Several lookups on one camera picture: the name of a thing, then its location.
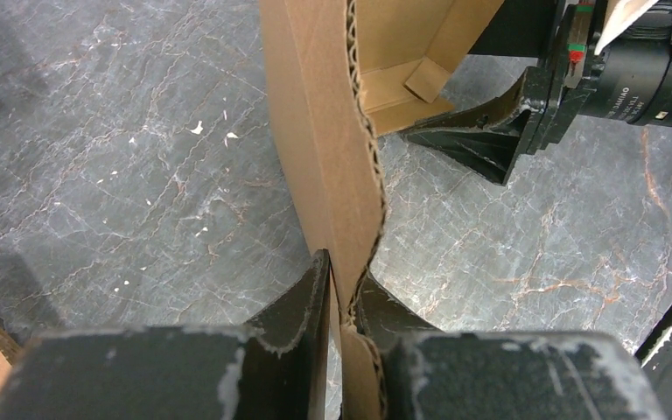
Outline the cardboard box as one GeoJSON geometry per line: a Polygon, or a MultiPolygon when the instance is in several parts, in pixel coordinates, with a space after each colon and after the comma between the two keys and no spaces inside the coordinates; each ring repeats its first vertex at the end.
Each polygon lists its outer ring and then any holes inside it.
{"type": "Polygon", "coordinates": [[[311,251],[328,252],[347,419],[388,414],[357,308],[387,216],[380,135],[452,109],[440,95],[499,1],[262,1],[270,127],[311,251]]]}

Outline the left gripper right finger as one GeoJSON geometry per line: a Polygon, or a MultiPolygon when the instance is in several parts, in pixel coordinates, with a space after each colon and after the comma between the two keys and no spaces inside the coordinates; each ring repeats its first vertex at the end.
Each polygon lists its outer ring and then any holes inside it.
{"type": "Polygon", "coordinates": [[[444,332],[368,276],[356,304],[390,419],[662,419],[639,362],[599,332],[444,332]]]}

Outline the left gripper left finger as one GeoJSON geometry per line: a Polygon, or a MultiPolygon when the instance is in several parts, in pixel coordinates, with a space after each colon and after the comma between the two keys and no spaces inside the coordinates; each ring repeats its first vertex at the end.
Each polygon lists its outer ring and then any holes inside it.
{"type": "Polygon", "coordinates": [[[0,389],[0,419],[320,419],[331,262],[239,325],[53,330],[0,389]]]}

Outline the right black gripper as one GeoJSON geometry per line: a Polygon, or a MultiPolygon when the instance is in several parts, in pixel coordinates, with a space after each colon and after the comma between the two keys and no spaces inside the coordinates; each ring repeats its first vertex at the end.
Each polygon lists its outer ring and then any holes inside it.
{"type": "Polygon", "coordinates": [[[521,154],[559,143],[577,116],[672,127],[672,1],[657,1],[594,54],[604,1],[508,1],[478,55],[536,59],[491,101],[400,131],[504,186],[521,154]]]}

